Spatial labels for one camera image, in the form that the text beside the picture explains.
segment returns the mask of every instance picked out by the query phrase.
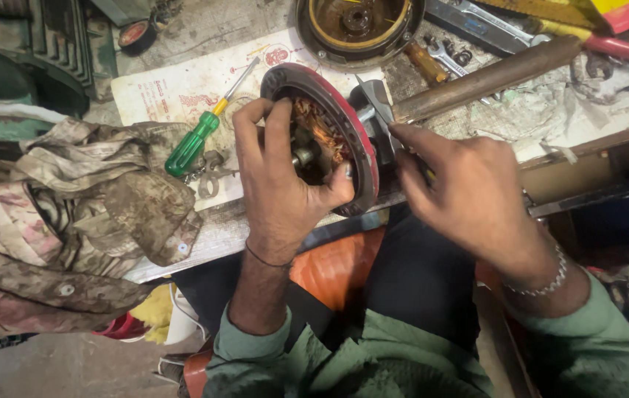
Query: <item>silver chain bracelet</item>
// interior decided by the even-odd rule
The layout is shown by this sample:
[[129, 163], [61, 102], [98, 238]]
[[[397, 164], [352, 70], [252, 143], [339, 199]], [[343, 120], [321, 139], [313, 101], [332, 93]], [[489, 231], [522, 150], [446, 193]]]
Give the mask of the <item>silver chain bracelet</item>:
[[514, 293], [523, 294], [523, 295], [529, 294], [533, 297], [545, 296], [554, 292], [555, 289], [560, 287], [563, 284], [563, 282], [565, 282], [565, 278], [567, 276], [567, 260], [565, 259], [565, 254], [560, 249], [559, 245], [555, 245], [555, 252], [558, 253], [558, 258], [560, 259], [560, 270], [559, 270], [558, 276], [555, 277], [555, 280], [553, 281], [553, 283], [551, 283], [550, 285], [547, 285], [546, 287], [543, 287], [540, 290], [515, 290], [513, 287], [506, 285], [505, 283], [504, 283], [504, 286], [511, 289]]

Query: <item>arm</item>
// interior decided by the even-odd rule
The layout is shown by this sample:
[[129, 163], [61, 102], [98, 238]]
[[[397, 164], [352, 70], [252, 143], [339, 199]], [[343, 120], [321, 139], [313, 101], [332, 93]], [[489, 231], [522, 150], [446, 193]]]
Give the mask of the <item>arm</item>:
[[[555, 242], [525, 212], [510, 145], [490, 138], [452, 141], [408, 125], [392, 125], [391, 131], [437, 177], [428, 188], [415, 155], [398, 153], [398, 175], [416, 216], [487, 261], [515, 290], [543, 289], [556, 279]], [[533, 297], [506, 287], [504, 295], [511, 307], [529, 316], [562, 317], [584, 305], [590, 280], [569, 263], [565, 280], [551, 294]]]
[[415, 158], [399, 152], [398, 175], [413, 212], [501, 275], [506, 306], [526, 327], [531, 369], [544, 396], [629, 396], [629, 325], [602, 285], [567, 259], [561, 284], [556, 242], [525, 213], [510, 145], [451, 141], [429, 130], [391, 132], [435, 171], [425, 185]]
[[[291, 161], [292, 103], [257, 99], [233, 115], [250, 234], [236, 291], [207, 368], [205, 395], [282, 395], [278, 364], [290, 330], [285, 305], [290, 262], [315, 225], [354, 196], [350, 165], [310, 186]], [[266, 118], [265, 129], [256, 123]]]

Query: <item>camouflage fabric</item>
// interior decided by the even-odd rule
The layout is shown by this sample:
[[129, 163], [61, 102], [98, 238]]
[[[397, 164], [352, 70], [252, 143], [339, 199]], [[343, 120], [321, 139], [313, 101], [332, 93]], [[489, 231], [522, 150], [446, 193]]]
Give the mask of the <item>camouflage fabric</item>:
[[189, 255], [194, 193], [162, 168], [187, 129], [68, 118], [0, 161], [0, 336], [102, 329], [150, 293], [119, 279], [143, 256]]

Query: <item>green sleeve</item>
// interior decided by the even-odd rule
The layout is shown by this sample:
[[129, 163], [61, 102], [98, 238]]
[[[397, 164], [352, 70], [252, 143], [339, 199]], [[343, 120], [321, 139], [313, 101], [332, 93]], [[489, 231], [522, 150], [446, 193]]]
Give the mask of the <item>green sleeve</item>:
[[533, 332], [529, 371], [544, 397], [629, 397], [629, 324], [604, 286], [590, 280], [590, 298], [573, 314], [515, 314]]
[[285, 340], [290, 333], [292, 313], [268, 336], [240, 331], [228, 319], [228, 306], [221, 316], [221, 328], [214, 339], [214, 354], [206, 366], [204, 397], [282, 397], [281, 367]]

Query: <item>black string bracelet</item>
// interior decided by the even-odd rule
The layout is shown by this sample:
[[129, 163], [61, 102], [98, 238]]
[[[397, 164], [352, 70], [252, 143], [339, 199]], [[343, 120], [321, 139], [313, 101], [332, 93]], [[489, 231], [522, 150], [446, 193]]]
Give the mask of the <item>black string bracelet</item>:
[[266, 266], [273, 267], [273, 268], [290, 268], [290, 267], [292, 267], [292, 260], [294, 260], [294, 258], [292, 260], [288, 261], [287, 263], [284, 263], [284, 264], [281, 264], [281, 265], [277, 266], [275, 264], [271, 264], [271, 263], [268, 263], [266, 261], [263, 261], [262, 258], [258, 257], [258, 255], [256, 253], [254, 253], [253, 250], [251, 250], [250, 247], [248, 247], [248, 241], [246, 241], [244, 243], [246, 245], [246, 249], [248, 249], [248, 251], [251, 253], [251, 255], [253, 257], [255, 257], [256, 260], [260, 261], [261, 263], [265, 264]]

